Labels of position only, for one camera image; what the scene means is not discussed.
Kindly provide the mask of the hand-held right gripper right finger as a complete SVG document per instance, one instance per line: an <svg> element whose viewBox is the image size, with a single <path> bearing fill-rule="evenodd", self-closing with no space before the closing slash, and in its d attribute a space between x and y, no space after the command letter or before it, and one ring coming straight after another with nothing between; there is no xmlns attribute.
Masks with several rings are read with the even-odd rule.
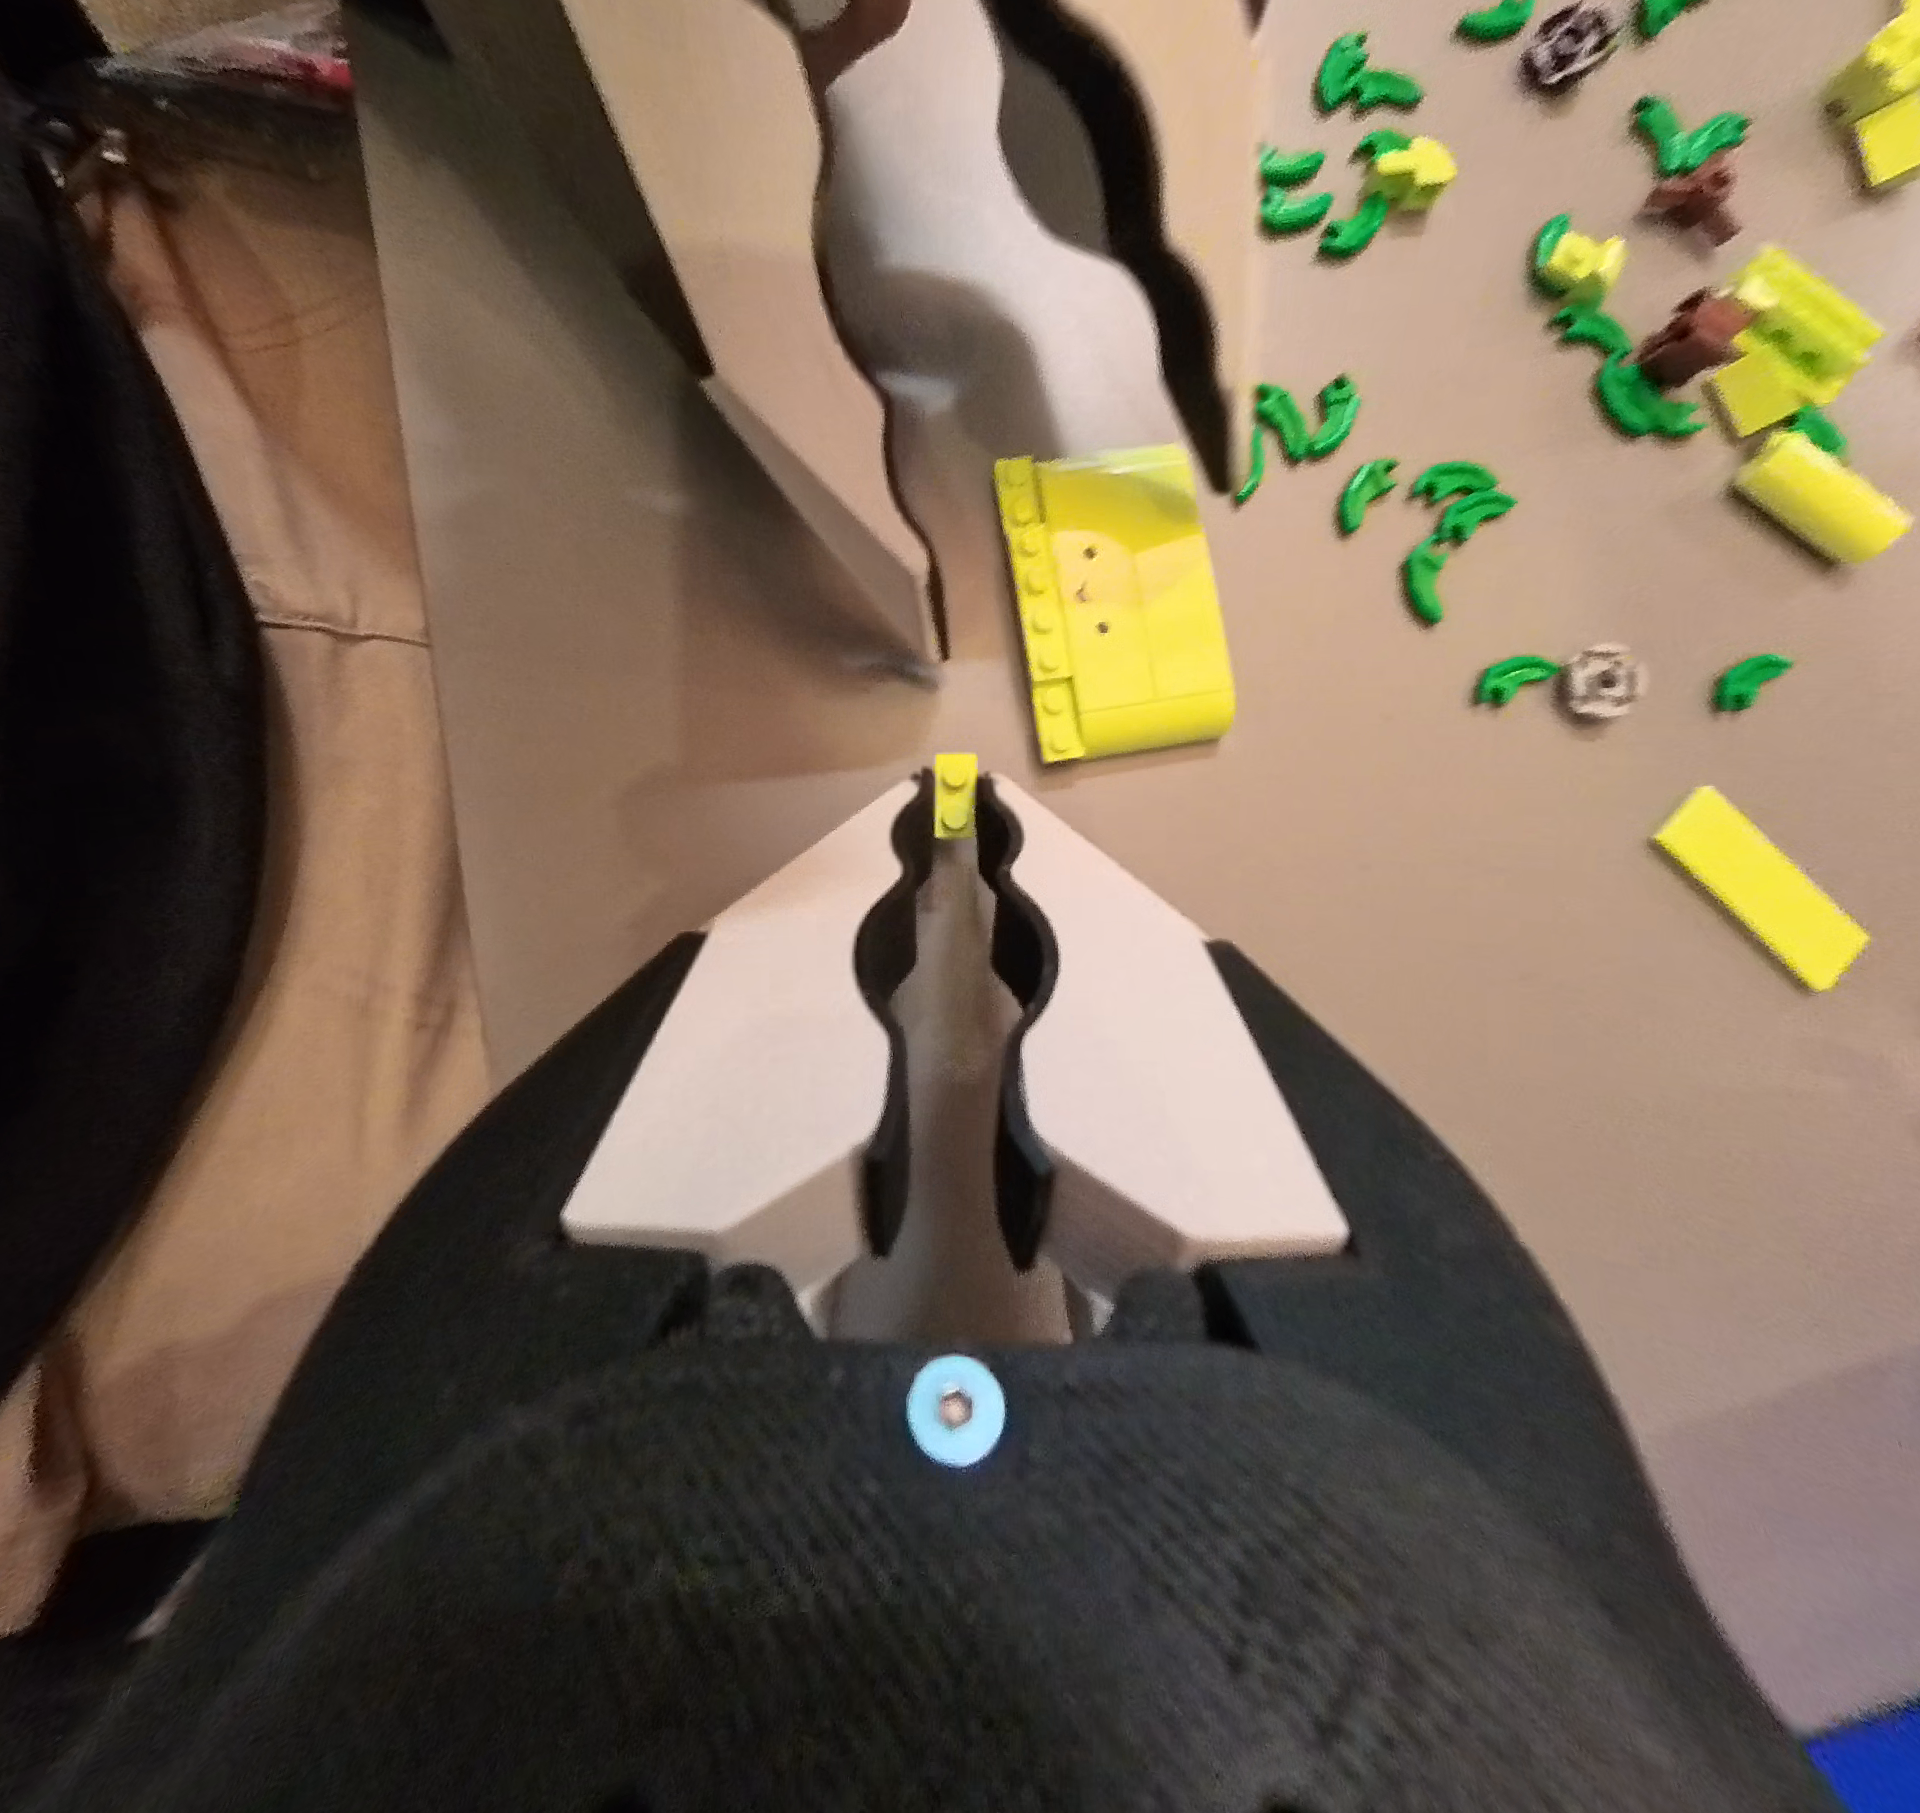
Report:
<svg viewBox="0 0 1920 1813"><path fill-rule="evenodd" d="M1018 1005L992 1156L1014 1267L1111 1307L1146 1270L1344 1253L1203 930L1010 779L975 792L990 964Z"/></svg>

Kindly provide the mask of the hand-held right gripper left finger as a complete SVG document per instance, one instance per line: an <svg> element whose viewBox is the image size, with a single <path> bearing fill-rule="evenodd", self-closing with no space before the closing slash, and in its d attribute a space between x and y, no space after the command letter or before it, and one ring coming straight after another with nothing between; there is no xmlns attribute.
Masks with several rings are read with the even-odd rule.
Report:
<svg viewBox="0 0 1920 1813"><path fill-rule="evenodd" d="M779 1275L826 1313L910 1186L896 1001L918 963L933 777L886 788L693 941L560 1214L572 1243Z"/></svg>

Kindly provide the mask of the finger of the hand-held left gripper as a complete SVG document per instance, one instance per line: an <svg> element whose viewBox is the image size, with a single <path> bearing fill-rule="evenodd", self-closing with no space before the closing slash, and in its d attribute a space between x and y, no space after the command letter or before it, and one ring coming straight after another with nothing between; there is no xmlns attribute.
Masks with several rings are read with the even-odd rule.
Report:
<svg viewBox="0 0 1920 1813"><path fill-rule="evenodd" d="M709 367L708 404L901 648L948 658L939 568L819 262L817 104L761 0L560 0Z"/></svg>
<svg viewBox="0 0 1920 1813"><path fill-rule="evenodd" d="M1105 252L1150 311L1161 386L1193 456L1235 456L1258 331L1258 9L1245 0L981 1L1086 144Z"/></svg>

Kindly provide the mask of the brown and lime brick assembly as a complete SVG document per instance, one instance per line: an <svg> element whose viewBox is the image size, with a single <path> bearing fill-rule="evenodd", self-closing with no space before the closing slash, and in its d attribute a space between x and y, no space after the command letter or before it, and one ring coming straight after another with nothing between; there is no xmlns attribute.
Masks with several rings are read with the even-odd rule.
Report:
<svg viewBox="0 0 1920 1813"><path fill-rule="evenodd" d="M1060 457L1031 457L1038 465L1044 460L1068 460L1083 463L1100 463L1110 469L1132 469L1129 462L1132 450L1108 452L1097 456L1060 456ZM1219 740L1230 726L1215 734L1210 726L1211 711L1200 700L1188 697L1161 697L1150 696L1139 705L1124 709L1115 716L1115 726L1110 736L1111 749L1097 754L1083 754L1077 759L1101 759L1122 754L1133 754L1144 749L1188 745L1188 744L1211 744Z"/></svg>

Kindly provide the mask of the lime tile with face print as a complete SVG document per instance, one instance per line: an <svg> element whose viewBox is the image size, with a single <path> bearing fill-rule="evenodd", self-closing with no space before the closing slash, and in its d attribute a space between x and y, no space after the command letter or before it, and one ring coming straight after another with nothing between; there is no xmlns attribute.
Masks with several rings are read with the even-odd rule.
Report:
<svg viewBox="0 0 1920 1813"><path fill-rule="evenodd" d="M1153 696L1139 536L1153 528L1144 479L1100 463L1038 467L1086 754L1111 749L1115 716Z"/></svg>

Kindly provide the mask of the long lime tile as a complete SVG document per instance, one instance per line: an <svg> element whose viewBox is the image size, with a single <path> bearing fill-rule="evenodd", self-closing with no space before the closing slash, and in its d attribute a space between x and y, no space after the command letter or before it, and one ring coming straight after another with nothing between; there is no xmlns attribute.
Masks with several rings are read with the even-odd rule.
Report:
<svg viewBox="0 0 1920 1813"><path fill-rule="evenodd" d="M1144 514L1133 575L1153 694L1200 700L1219 734L1235 716L1235 678L1188 452L1156 444L1127 460Z"/></svg>
<svg viewBox="0 0 1920 1813"><path fill-rule="evenodd" d="M1648 842L1805 990L1834 988L1870 944L1860 920L1712 785L1688 792Z"/></svg>

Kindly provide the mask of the dark round plate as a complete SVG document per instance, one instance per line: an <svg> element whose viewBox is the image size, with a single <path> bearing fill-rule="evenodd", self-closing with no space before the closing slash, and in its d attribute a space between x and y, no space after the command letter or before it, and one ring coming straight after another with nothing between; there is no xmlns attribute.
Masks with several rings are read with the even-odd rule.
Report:
<svg viewBox="0 0 1920 1813"><path fill-rule="evenodd" d="M1577 0L1539 20L1525 37L1518 68L1539 93L1562 93L1596 72L1620 42L1618 9Z"/></svg>

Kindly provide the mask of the person's tan trousers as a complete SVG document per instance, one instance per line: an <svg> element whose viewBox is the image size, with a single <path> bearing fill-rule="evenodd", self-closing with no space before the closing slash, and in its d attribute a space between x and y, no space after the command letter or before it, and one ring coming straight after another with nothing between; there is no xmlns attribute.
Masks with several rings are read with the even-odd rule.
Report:
<svg viewBox="0 0 1920 1813"><path fill-rule="evenodd" d="M351 104L105 87L88 209L261 640L265 863L238 1005L154 1194L3 1401L3 1637L79 1540L223 1515L486 1057Z"/></svg>

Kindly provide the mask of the scatter of green leaf pieces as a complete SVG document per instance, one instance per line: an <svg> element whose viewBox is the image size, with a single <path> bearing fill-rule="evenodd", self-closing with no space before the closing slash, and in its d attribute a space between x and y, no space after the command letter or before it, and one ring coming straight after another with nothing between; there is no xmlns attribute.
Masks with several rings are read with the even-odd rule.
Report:
<svg viewBox="0 0 1920 1813"><path fill-rule="evenodd" d="M1641 37L1654 37L1680 17L1688 8L1705 0L1638 0L1636 30ZM1497 6L1481 8L1459 16L1455 36L1471 42L1496 42L1514 37L1530 20L1534 0L1500 0ZM1327 113L1344 105L1354 109L1372 109L1376 105L1393 105L1410 109L1419 104L1423 87L1406 72L1377 68L1370 60L1370 36L1364 30L1351 30L1337 36L1326 49L1313 76L1316 105ZM1730 167L1722 162L1732 153L1749 131L1749 115L1738 111L1717 113L1699 125L1683 125L1667 98L1641 93L1631 107L1631 121L1654 157L1658 175L1656 192L1648 196L1644 207L1658 216L1680 218L1686 213L1699 231L1705 231L1709 220L1723 211L1725 190L1730 188ZM1260 147L1260 228L1268 233L1290 233L1318 229L1318 252L1326 259L1356 258L1392 213L1377 196L1366 192L1367 183L1367 146L1370 136L1380 130L1406 134L1396 125L1373 127L1356 147L1354 159L1364 162L1364 188L1351 211L1344 218L1331 218L1331 194L1309 192L1299 196L1297 188L1311 183L1322 166L1323 150L1279 150ZM1547 250L1553 237L1571 225L1570 213L1558 213L1544 220L1530 240L1525 256L1525 277L1534 289L1558 296L1558 305L1547 323L1558 330L1563 341L1581 341L1594 348L1599 357L1594 371L1596 404L1626 438L1667 438L1683 440L1703 430L1703 418L1693 401L1678 397L1678 390L1662 391L1649 386L1641 371L1631 364L1631 354L1641 339L1621 326L1605 303L1577 305L1563 296L1547 289L1536 269L1536 256ZM1303 412L1292 394L1274 382L1261 382L1253 390L1251 435L1249 435L1249 474L1237 494L1235 504L1244 504L1260 486L1266 472L1268 434L1284 456L1297 462L1331 456L1350 434L1360 395L1350 375L1342 374L1318 391L1320 419L1311 430ZM1808 434L1826 452L1846 462L1847 440L1832 418L1808 401L1798 413L1774 426ZM1389 456L1373 457L1347 477L1335 501L1335 526L1342 536L1356 531L1364 514L1398 484L1398 463ZM1411 482L1408 495L1428 500L1440 506L1431 530L1422 536L1404 555L1401 588L1404 601L1411 615L1434 625L1444 617L1440 595L1441 571L1479 523L1507 514L1516 506L1491 467L1471 460L1437 460L1428 463ZM1745 709L1751 705L1759 683L1769 675L1786 672L1790 662L1781 654L1753 654L1722 672L1713 686L1712 704L1716 709ZM1560 664L1544 654L1518 654L1487 665L1474 697L1479 701L1506 704L1511 692L1524 683L1544 682L1560 672Z"/></svg>

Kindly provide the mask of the grey round plate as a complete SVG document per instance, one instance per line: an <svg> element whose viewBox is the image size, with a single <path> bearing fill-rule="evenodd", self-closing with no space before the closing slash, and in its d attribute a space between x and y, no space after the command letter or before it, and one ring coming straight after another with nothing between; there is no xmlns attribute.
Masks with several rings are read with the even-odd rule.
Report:
<svg viewBox="0 0 1920 1813"><path fill-rule="evenodd" d="M1620 644L1579 648L1556 673L1558 704L1581 726L1623 717L1639 704L1645 690L1644 660Z"/></svg>

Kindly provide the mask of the brown stump piece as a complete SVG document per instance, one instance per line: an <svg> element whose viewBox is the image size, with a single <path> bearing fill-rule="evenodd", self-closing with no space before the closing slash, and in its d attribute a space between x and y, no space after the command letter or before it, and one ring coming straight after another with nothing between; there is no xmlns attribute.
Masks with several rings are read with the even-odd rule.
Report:
<svg viewBox="0 0 1920 1813"><path fill-rule="evenodd" d="M1665 321L1636 346L1631 364L1644 380L1673 391L1740 357L1740 336L1753 323L1753 307L1723 287L1699 287L1681 297Z"/></svg>

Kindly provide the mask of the stack of lime bricks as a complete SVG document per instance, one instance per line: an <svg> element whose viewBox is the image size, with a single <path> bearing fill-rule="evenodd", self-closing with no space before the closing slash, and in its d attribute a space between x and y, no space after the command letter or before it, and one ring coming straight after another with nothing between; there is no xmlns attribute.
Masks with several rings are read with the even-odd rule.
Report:
<svg viewBox="0 0 1920 1813"><path fill-rule="evenodd" d="M1723 292L1745 311L1740 351L1816 405L1835 399L1886 336L1860 303L1775 244L1734 269Z"/></svg>

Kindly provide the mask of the small lime brick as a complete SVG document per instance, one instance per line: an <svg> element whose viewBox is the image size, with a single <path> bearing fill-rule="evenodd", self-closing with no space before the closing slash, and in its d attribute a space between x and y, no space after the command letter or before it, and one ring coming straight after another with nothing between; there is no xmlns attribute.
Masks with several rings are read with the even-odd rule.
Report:
<svg viewBox="0 0 1920 1813"><path fill-rule="evenodd" d="M1881 24L1821 92L1830 118L1853 124L1918 89L1918 9Z"/></svg>

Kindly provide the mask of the large lime half-round brick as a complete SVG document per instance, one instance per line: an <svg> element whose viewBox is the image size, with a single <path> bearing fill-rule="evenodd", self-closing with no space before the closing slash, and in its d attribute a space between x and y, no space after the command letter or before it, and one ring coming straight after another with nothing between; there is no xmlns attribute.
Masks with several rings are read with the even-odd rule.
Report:
<svg viewBox="0 0 1920 1813"><path fill-rule="evenodd" d="M1913 523L1911 511L1808 434L1772 430L1732 474L1732 491L1819 558L1858 565Z"/></svg>

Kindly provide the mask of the blue bin with printed tag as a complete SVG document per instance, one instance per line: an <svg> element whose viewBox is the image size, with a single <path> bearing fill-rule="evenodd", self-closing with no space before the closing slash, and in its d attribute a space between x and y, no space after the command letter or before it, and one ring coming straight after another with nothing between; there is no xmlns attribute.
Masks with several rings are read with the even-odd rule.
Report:
<svg viewBox="0 0 1920 1813"><path fill-rule="evenodd" d="M1847 1810L1918 1810L1918 1700L1889 1704L1804 1741Z"/></svg>

